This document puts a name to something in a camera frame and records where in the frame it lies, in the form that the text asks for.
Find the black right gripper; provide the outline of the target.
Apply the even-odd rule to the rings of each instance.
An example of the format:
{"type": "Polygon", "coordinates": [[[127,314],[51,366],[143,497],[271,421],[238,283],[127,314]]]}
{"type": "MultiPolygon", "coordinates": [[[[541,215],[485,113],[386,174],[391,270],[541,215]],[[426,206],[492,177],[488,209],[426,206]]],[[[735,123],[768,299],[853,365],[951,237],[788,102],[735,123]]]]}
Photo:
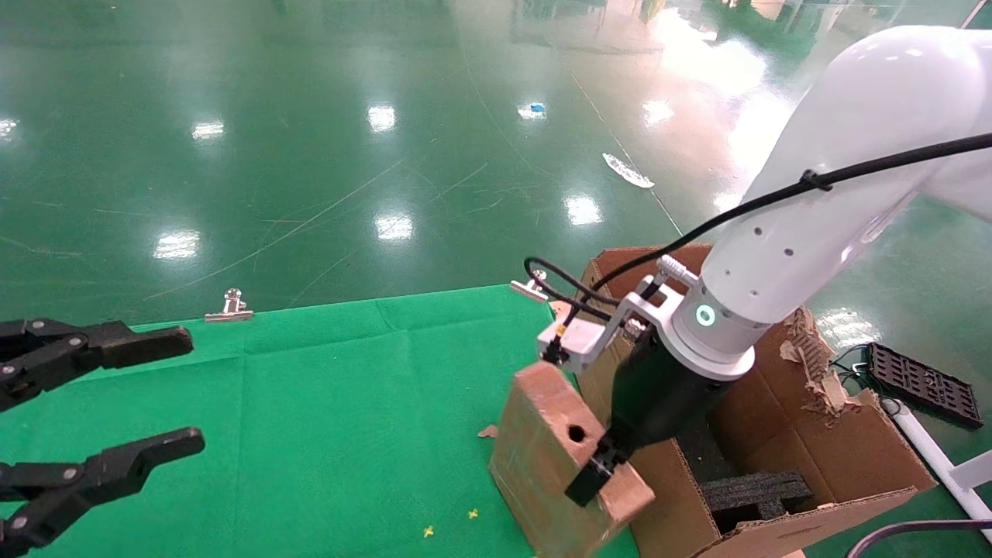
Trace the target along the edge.
{"type": "Polygon", "coordinates": [[[599,439],[566,496],[585,508],[635,452],[679,435],[731,385],[685,367],[655,329],[641,333],[616,370],[608,438],[599,439]]]}

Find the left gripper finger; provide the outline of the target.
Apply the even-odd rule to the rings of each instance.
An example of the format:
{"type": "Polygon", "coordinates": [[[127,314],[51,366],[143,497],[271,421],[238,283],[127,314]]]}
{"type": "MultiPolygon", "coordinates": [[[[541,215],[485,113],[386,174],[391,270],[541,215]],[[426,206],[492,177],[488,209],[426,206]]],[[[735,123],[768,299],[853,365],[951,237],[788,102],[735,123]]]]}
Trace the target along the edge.
{"type": "Polygon", "coordinates": [[[120,370],[192,350],[194,340],[183,326],[135,332],[120,321],[87,326],[49,318],[3,322],[1,410],[14,409],[99,368],[120,370]]]}
{"type": "Polygon", "coordinates": [[[185,427],[104,449],[80,463],[4,463],[1,499],[21,505],[2,519],[1,555],[22,557],[49,546],[96,506],[138,494],[156,467],[204,449],[202,431],[185,427]]]}

